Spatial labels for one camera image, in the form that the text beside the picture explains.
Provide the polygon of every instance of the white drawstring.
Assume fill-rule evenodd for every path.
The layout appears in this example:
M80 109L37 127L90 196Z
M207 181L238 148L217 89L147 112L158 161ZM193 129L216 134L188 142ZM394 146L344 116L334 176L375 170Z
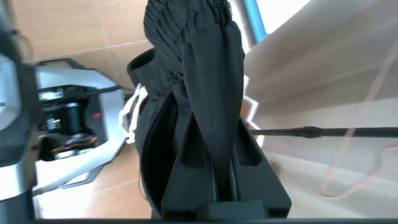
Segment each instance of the white drawstring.
M139 108L141 103L144 101L145 97L147 97L148 92L145 89L144 86L139 83L136 87L136 90L132 97L127 101L126 105L124 105L123 110L120 111L119 113L119 126L122 129L123 134L125 135L126 143L131 144L135 141L136 135L134 134L134 131L137 128L137 121L138 121L138 114L139 114ZM130 122L130 127L129 131L127 132L126 129L124 128L124 116L130 113L132 104L134 103L134 100L138 97L136 106L134 107L134 111L132 112L132 117L131 117L131 122Z

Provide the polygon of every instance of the black rod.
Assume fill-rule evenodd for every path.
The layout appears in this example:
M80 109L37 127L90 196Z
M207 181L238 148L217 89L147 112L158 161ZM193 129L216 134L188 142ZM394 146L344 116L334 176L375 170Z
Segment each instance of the black rod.
M251 130L253 135L294 136L303 138L343 137L348 128L303 127L291 129ZM398 128L356 128L353 137L398 138Z

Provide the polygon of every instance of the pink cable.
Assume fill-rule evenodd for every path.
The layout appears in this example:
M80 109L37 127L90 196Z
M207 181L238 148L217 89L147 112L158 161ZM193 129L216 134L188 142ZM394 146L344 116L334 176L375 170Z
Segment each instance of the pink cable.
M341 143L340 149L338 150L338 153L337 153L337 156L336 156L336 159L335 159L333 165L331 167L329 167L325 178L322 180L321 187L320 187L320 194L322 197L330 199L330 200L337 200L337 199L342 199L342 198L348 197L348 196L352 195L353 193L357 192L361 187L363 187L365 184L367 184L376 175L377 172L379 172L380 168L382 167L383 155L387 154L388 152L398 150L398 146L385 147L379 154L378 160L376 161L376 165L373 167L373 169L371 169L371 171L367 175L365 175L364 177L359 179L357 181L357 183L355 183L346 192L339 194L339 195L327 195L326 194L326 188L327 188L328 183L333 175L334 170L340 164L340 162L343 158L344 152L347 149L347 147L349 146L349 143L351 142L351 138L353 137L356 127L358 126L359 122L366 115L369 105L373 102L378 91L380 90L380 88L384 82L384 79L386 78L387 73L392 66L392 63L397 58L397 55L398 55L398 39L395 41L394 45L391 47L386 60L384 61L379 73L376 75L376 78L373 81L370 91L369 91L368 95L365 97L362 107L358 113L358 116L356 118L354 126L347 130L347 132L344 136L343 142Z

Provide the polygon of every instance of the blue strip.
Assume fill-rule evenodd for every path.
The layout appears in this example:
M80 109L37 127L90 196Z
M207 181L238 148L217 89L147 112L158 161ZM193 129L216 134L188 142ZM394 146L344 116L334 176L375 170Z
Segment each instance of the blue strip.
M264 28L264 24L262 23L257 0L244 0L244 5L246 7L246 11L248 12L248 17L251 29L253 30L254 39L258 43L262 39L264 39L267 34Z

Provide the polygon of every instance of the black garment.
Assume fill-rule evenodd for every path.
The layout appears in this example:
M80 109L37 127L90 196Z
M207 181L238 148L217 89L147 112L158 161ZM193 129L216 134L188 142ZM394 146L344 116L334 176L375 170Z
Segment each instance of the black garment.
M201 167L204 149L217 177L218 200L230 200L231 155L239 129L246 127L238 129L241 34L227 0L150 0L144 28L154 49L136 57L127 72L148 92L136 129L147 199L159 215L176 155L184 153L185 167ZM247 147L257 149L250 138ZM187 207L205 195L190 195Z

